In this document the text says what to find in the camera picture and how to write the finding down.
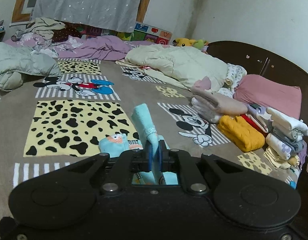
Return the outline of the Mickey Mouse print blanket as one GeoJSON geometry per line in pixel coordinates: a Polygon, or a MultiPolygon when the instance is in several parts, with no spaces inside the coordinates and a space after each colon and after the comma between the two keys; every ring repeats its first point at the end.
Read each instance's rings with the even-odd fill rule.
{"type": "Polygon", "coordinates": [[[30,77],[0,91],[0,219],[23,181],[99,153],[99,141],[124,134],[135,142],[134,107],[146,104],[168,146],[192,156],[212,153],[277,178],[298,181],[299,168],[274,168],[258,149],[243,153],[191,105],[192,95],[112,62],[59,62],[61,77],[30,77]]]}

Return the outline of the stack of folded light clothes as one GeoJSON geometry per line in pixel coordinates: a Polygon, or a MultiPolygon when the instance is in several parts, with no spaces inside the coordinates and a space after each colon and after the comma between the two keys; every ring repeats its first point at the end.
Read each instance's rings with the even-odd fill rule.
{"type": "Polygon", "coordinates": [[[247,105],[245,120],[256,126],[268,145],[263,155],[278,169],[302,168],[307,155],[308,126],[271,107],[256,103],[247,105]]]}

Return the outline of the folded beige pink garment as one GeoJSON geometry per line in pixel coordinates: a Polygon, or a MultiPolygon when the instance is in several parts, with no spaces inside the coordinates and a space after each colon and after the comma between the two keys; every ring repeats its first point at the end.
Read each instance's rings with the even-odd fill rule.
{"type": "Polygon", "coordinates": [[[190,89],[193,94],[191,106],[205,120],[216,124],[224,115],[235,117],[247,113],[248,108],[242,102],[233,97],[206,90],[200,82],[201,80],[197,81],[190,89]]]}

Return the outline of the beige crumpled clothes pile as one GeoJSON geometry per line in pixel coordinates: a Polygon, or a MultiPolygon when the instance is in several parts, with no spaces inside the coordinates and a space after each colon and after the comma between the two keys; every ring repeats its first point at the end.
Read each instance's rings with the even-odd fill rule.
{"type": "Polygon", "coordinates": [[[22,35],[33,33],[40,35],[44,40],[52,39],[55,30],[65,29],[66,25],[63,22],[52,20],[50,18],[35,18],[33,21],[26,25],[23,30],[17,30],[11,37],[11,40],[19,41],[22,35]]]}

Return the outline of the folded mustard yellow garment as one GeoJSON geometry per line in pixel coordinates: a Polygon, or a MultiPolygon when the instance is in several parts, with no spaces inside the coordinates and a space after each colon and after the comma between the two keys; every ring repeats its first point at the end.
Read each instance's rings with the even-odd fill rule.
{"type": "Polygon", "coordinates": [[[224,115],[219,119],[217,127],[242,152],[258,150],[265,144],[264,135],[246,122],[242,116],[224,115]]]}

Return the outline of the teal lion print garment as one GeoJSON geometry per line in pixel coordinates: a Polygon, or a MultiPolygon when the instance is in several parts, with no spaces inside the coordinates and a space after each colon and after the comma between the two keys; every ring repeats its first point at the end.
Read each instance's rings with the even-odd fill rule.
{"type": "Polygon", "coordinates": [[[136,106],[131,118],[138,133],[138,139],[129,140],[124,133],[110,135],[100,140],[100,151],[108,153],[111,158],[116,158],[126,150],[143,150],[148,140],[153,146],[152,170],[150,172],[136,172],[133,175],[132,183],[139,185],[177,185],[178,179],[175,173],[159,170],[159,141],[164,140],[164,137],[157,133],[147,104],[143,103],[136,106]]]}

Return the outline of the cream puffer quilt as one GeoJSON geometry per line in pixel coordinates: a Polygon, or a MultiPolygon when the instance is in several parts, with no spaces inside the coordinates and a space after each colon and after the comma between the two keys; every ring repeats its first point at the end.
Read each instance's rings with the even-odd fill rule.
{"type": "Polygon", "coordinates": [[[116,64],[136,68],[150,77],[182,89],[189,89],[196,81],[208,77],[213,92],[224,85],[228,72],[225,62],[189,46],[139,46],[130,50],[116,64]]]}

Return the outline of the purple floral duvet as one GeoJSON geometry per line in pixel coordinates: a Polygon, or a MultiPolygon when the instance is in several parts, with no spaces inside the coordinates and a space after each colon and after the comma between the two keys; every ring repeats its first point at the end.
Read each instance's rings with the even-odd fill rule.
{"type": "Polygon", "coordinates": [[[86,40],[69,36],[66,41],[52,43],[51,40],[44,40],[42,36],[33,33],[22,35],[20,40],[16,42],[8,39],[5,43],[14,47],[27,47],[52,58],[105,61],[122,60],[130,50],[153,44],[149,41],[123,41],[112,35],[86,40]]]}

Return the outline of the yellow plush toy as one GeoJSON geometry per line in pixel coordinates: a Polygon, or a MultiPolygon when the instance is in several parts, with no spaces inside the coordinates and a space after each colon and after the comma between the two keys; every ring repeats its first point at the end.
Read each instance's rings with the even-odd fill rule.
{"type": "Polygon", "coordinates": [[[207,51],[208,42],[206,40],[193,40],[188,38],[176,38],[173,40],[173,45],[177,47],[193,47],[201,51],[207,51]]]}

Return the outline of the dark wooden headboard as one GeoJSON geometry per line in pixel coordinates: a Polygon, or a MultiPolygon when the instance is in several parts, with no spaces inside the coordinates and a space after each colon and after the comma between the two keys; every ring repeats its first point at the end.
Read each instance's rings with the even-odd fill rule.
{"type": "MultiPolygon", "coordinates": [[[[300,118],[308,125],[308,73],[291,61],[271,51],[237,41],[211,42],[207,52],[226,63],[244,67],[249,74],[259,74],[283,85],[300,87],[302,103],[300,118]]],[[[301,209],[295,219],[295,226],[308,235],[308,156],[297,183],[301,195],[301,209]]]]}

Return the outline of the colourful foam play mat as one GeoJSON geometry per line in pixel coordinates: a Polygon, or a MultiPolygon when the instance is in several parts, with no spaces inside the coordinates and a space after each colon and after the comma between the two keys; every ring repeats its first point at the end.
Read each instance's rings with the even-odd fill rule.
{"type": "Polygon", "coordinates": [[[149,41],[163,45],[169,44],[172,38],[172,33],[140,22],[136,22],[132,33],[101,29],[84,24],[77,24],[75,29],[88,38],[112,35],[119,37],[123,41],[149,41]]]}

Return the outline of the grey puffer jacket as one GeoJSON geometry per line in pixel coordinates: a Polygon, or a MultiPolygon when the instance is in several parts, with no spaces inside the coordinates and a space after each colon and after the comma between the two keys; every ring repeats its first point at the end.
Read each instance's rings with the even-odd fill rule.
{"type": "Polygon", "coordinates": [[[60,77],[61,71],[46,54],[0,42],[0,90],[10,92],[21,87],[27,75],[60,77]]]}

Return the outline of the wooden window frame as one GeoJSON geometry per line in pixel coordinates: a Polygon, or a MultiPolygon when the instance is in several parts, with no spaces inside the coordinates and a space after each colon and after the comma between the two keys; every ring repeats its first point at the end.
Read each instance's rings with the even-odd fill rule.
{"type": "MultiPolygon", "coordinates": [[[[10,26],[23,25],[30,21],[33,7],[28,6],[29,0],[16,0],[10,26]]],[[[150,0],[140,0],[136,21],[143,23],[150,0]]]]}

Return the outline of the grey star curtain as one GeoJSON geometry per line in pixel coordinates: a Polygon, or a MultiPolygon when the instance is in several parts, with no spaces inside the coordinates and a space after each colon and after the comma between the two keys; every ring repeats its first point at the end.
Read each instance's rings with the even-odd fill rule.
{"type": "Polygon", "coordinates": [[[131,33],[140,0],[37,0],[31,15],[131,33]]]}

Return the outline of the pink pillow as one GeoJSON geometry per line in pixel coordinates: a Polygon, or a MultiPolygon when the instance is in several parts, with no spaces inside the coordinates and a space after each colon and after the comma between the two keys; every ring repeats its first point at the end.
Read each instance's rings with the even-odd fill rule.
{"type": "Polygon", "coordinates": [[[295,119],[300,117],[302,92],[300,87],[282,85],[260,75],[248,74],[235,88],[234,99],[274,108],[295,119]]]}

